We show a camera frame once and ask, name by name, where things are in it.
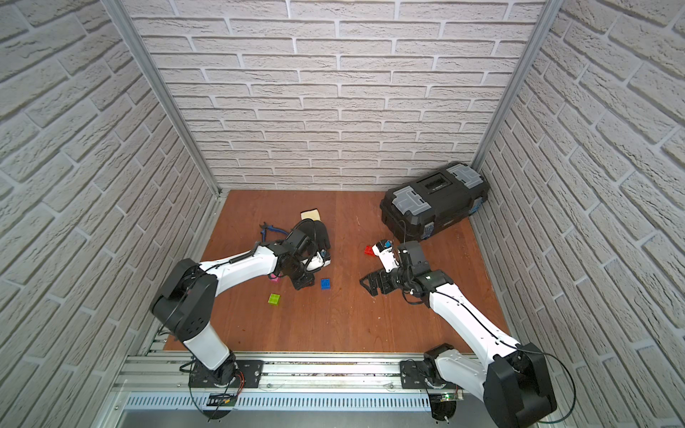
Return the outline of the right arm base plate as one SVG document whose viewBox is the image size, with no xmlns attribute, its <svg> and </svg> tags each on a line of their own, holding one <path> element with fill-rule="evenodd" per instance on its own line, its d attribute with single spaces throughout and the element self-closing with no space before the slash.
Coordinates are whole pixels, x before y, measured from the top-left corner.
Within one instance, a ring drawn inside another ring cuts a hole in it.
<svg viewBox="0 0 685 428">
<path fill-rule="evenodd" d="M 399 363 L 401 387 L 405 390 L 452 391 L 454 383 L 443 380 L 427 360 L 402 360 Z"/>
</svg>

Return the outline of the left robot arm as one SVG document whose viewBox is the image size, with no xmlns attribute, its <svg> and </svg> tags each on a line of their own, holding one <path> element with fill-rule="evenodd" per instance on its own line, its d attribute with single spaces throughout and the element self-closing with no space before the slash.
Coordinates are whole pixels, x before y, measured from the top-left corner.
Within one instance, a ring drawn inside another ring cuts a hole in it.
<svg viewBox="0 0 685 428">
<path fill-rule="evenodd" d="M 216 298 L 258 276 L 287 276 L 301 290 L 314 285 L 314 274 L 329 264 L 329 251 L 300 232 L 222 260 L 183 259 L 159 287 L 150 312 L 212 374 L 214 383 L 226 385 L 237 365 L 235 354 L 210 323 Z"/>
</svg>

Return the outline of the green lego brick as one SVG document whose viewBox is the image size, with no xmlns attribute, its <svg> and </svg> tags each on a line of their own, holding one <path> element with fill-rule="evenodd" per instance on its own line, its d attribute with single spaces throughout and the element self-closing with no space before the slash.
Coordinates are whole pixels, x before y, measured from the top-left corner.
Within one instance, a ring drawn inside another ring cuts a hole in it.
<svg viewBox="0 0 685 428">
<path fill-rule="evenodd" d="M 280 298 L 281 296 L 279 294 L 271 294 L 268 300 L 269 305 L 278 306 Z"/>
</svg>

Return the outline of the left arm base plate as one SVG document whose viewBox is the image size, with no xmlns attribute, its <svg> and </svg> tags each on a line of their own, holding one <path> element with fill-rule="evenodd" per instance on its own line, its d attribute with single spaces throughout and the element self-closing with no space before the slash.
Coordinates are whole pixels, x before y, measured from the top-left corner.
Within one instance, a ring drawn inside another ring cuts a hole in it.
<svg viewBox="0 0 685 428">
<path fill-rule="evenodd" d="M 263 360 L 228 360 L 216 370 L 210 370 L 198 360 L 194 361 L 189 376 L 191 388 L 255 389 L 259 386 L 264 368 Z"/>
</svg>

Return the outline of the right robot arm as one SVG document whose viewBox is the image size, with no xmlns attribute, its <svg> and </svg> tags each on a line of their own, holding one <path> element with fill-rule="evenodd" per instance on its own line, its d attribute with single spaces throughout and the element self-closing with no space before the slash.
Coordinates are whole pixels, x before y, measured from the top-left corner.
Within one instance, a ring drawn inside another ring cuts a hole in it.
<svg viewBox="0 0 685 428">
<path fill-rule="evenodd" d="M 401 363 L 405 385 L 426 390 L 454 385 L 483 401 L 499 427 L 529 427 L 557 410 L 544 353 L 497 328 L 447 274 L 430 268 L 419 242 L 394 247 L 383 240 L 370 249 L 383 267 L 360 285 L 373 296 L 395 290 L 412 296 L 442 317 L 476 355 L 467 358 L 445 343 L 421 361 Z"/>
</svg>

